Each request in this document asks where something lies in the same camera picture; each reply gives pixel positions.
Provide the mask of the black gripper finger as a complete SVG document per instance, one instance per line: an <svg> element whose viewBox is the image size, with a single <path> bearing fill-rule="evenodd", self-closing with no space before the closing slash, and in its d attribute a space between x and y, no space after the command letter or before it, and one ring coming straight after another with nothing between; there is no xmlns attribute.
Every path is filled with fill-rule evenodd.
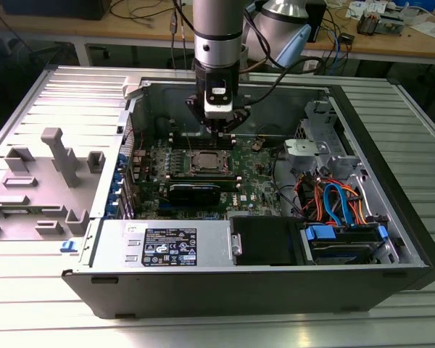
<svg viewBox="0 0 435 348"><path fill-rule="evenodd" d="M220 119L220 137L242 125L251 115L251 107L239 107L224 112Z"/></svg>
<svg viewBox="0 0 435 348"><path fill-rule="evenodd" d="M204 105L199 100L196 94L191 95L186 99L186 106L195 117L197 122L204 126L213 138L219 137L219 120L213 120L206 117L204 112Z"/></svg>

